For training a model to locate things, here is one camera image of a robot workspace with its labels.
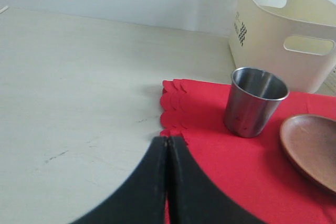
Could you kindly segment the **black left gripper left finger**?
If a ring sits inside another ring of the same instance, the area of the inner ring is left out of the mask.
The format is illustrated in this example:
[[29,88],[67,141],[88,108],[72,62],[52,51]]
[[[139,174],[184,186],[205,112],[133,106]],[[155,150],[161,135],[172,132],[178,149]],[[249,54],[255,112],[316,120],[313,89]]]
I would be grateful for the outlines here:
[[167,138],[157,136],[127,180],[73,223],[165,223],[166,157]]

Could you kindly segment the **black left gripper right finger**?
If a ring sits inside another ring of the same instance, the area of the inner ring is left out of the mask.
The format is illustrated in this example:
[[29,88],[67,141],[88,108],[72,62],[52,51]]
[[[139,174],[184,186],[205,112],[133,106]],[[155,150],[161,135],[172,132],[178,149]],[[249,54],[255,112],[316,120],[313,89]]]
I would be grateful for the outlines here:
[[169,223],[264,223],[210,180],[179,136],[167,139],[166,191]]

